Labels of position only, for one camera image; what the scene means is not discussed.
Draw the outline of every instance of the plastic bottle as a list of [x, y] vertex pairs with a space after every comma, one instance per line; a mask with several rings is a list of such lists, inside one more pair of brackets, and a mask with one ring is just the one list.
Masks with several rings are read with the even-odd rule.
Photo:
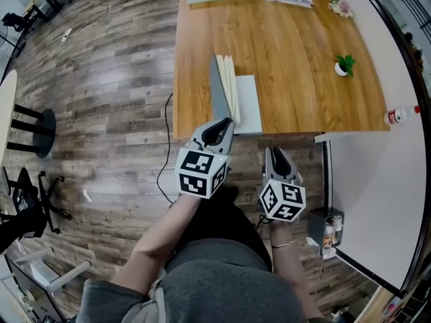
[[419, 114], [420, 108], [419, 106], [400, 106], [395, 110], [389, 111], [385, 114], [385, 123], [386, 124], [398, 124], [404, 122], [409, 117]]

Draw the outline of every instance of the green plant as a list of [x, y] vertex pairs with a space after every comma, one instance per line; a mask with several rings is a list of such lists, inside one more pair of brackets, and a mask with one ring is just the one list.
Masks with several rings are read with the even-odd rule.
[[340, 68], [353, 77], [352, 67], [356, 63], [356, 60], [351, 55], [346, 55], [345, 57], [336, 56], [335, 58], [338, 60]]

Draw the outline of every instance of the white table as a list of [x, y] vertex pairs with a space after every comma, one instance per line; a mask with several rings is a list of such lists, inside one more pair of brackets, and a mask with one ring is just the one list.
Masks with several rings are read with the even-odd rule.
[[[39, 158], [44, 158], [50, 152], [55, 139], [56, 121], [51, 109], [37, 112], [14, 104], [17, 79], [16, 71], [11, 71], [0, 85], [0, 161], [5, 149], [33, 152]], [[13, 119], [13, 111], [36, 118], [36, 124]], [[33, 145], [7, 142], [10, 127], [33, 133]]]

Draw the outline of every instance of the small potted plant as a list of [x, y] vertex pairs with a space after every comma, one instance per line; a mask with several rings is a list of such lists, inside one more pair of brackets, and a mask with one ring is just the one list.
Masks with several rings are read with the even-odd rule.
[[351, 55], [346, 55], [345, 57], [336, 56], [338, 62], [335, 64], [335, 72], [341, 77], [345, 77], [347, 74], [353, 77], [352, 67], [356, 60]]

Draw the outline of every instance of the bracelet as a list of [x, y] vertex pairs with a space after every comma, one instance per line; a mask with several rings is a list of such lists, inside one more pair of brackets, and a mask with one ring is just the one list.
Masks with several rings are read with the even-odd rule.
[[271, 245], [271, 247], [273, 249], [278, 249], [278, 248], [283, 248], [284, 246], [289, 246], [292, 245], [295, 241], [291, 240], [290, 242], [284, 243], [284, 244], [280, 244], [280, 245]]

